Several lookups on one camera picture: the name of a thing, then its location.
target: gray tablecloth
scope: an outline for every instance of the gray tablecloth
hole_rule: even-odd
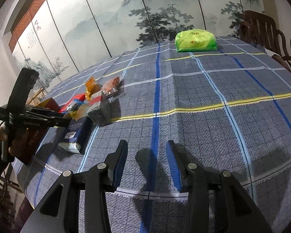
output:
[[[50,128],[30,166],[14,163],[36,206],[66,169],[90,169],[128,142],[121,186],[106,194],[112,232],[182,232],[187,194],[176,191],[165,153],[174,140],[192,162],[231,171],[274,233],[291,220],[291,74],[260,50],[218,37],[218,51],[177,53],[163,42],[96,64],[49,93],[63,104],[93,76],[122,79],[112,99],[114,123],[93,127],[83,154],[61,151]],[[210,231],[213,199],[210,194]],[[84,232],[84,193],[80,232]]]

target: plaid tablecloth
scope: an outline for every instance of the plaid tablecloth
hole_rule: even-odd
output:
[[[231,171],[274,233],[281,232],[291,220],[291,74],[238,39],[218,37],[217,44],[217,52],[194,53],[177,53],[174,42],[146,46],[53,88],[48,97],[63,104],[84,92],[91,76],[100,84],[122,79],[113,123],[93,127],[84,155],[58,149],[62,129],[51,128],[30,166],[14,163],[32,205],[64,170],[90,169],[125,139],[121,186],[106,194],[112,232],[181,233],[187,194],[176,191],[170,176],[165,147],[173,139],[192,162]],[[84,232],[84,193],[79,218]]]

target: green tissue package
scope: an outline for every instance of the green tissue package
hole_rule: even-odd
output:
[[[205,30],[189,30],[179,32],[175,39],[177,52],[189,51],[216,51],[215,36]]]

